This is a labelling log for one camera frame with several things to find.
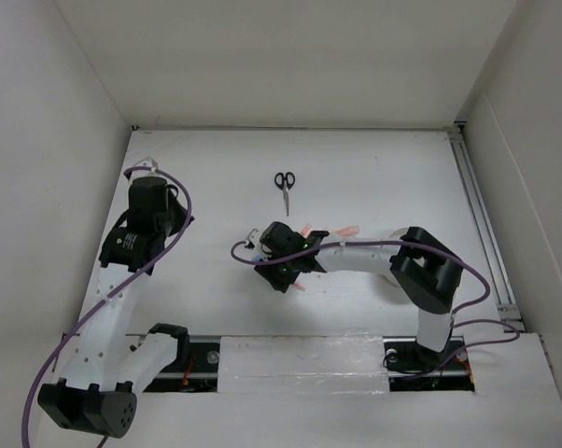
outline black scissors handle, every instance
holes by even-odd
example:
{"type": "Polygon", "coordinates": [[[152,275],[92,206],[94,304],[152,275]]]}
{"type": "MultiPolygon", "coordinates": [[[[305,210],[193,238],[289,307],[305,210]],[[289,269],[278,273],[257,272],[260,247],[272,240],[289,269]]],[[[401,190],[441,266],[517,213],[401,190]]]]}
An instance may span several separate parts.
{"type": "Polygon", "coordinates": [[[274,184],[280,189],[287,188],[291,189],[296,183],[296,176],[293,175],[291,171],[287,171],[285,174],[277,173],[274,175],[274,184]]]}

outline scissors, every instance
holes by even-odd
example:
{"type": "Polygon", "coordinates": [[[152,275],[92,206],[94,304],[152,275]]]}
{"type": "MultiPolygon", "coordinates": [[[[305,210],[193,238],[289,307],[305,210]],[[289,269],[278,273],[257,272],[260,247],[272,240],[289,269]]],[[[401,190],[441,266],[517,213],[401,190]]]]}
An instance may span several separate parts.
{"type": "Polygon", "coordinates": [[[296,176],[291,171],[285,174],[277,173],[274,175],[274,184],[283,191],[283,202],[285,203],[285,213],[289,216],[289,191],[296,183],[296,176]]]}

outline scissors blade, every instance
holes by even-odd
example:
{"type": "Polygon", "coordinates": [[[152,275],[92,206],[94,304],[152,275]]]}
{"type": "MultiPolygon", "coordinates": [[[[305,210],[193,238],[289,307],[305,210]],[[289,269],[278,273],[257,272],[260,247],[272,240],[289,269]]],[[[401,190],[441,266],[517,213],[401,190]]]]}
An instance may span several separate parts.
{"type": "Polygon", "coordinates": [[[285,203],[285,214],[289,216],[289,193],[287,188],[283,188],[283,202],[285,203]]]}

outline white wall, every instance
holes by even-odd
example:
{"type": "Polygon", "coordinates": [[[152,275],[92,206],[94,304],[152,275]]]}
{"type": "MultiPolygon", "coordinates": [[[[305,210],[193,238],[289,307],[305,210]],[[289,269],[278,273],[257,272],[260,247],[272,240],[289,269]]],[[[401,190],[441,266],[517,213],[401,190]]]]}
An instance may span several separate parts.
{"type": "Polygon", "coordinates": [[[478,99],[471,158],[516,298],[562,395],[562,0],[536,0],[478,99]]]}
{"type": "Polygon", "coordinates": [[[0,335],[79,311],[129,131],[50,0],[0,0],[0,335]]]}
{"type": "Polygon", "coordinates": [[[453,123],[516,0],[56,0],[123,116],[453,123]]]}

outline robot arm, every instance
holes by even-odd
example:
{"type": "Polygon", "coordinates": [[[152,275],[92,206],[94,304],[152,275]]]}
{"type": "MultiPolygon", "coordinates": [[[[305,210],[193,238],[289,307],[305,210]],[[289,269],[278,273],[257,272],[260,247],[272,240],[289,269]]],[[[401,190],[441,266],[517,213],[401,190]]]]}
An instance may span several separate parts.
{"type": "MultiPolygon", "coordinates": [[[[401,239],[454,255],[421,228],[409,228],[401,239]]],[[[462,268],[419,248],[366,245],[370,241],[341,238],[327,231],[312,231],[303,237],[280,222],[274,222],[262,233],[254,230],[248,235],[248,247],[256,249],[264,261],[281,259],[326,243],[340,243],[287,262],[255,266],[254,270],[281,292],[286,292],[300,273],[354,271],[385,276],[402,287],[419,308],[418,352],[428,364],[436,364],[451,335],[451,310],[462,268]]]]}
{"type": "MultiPolygon", "coordinates": [[[[139,164],[156,168],[152,159],[139,164]]],[[[57,384],[42,385],[38,394],[38,404],[63,428],[122,437],[133,422],[136,395],[164,367],[190,360],[190,339],[183,327],[157,324],[138,349],[131,352],[126,346],[133,308],[152,269],[114,297],[107,296],[158,256],[166,238],[179,232],[187,219],[174,186],[150,171],[141,173],[132,172],[129,209],[105,238],[99,256],[95,302],[106,305],[81,331],[78,348],[57,384]]]]}

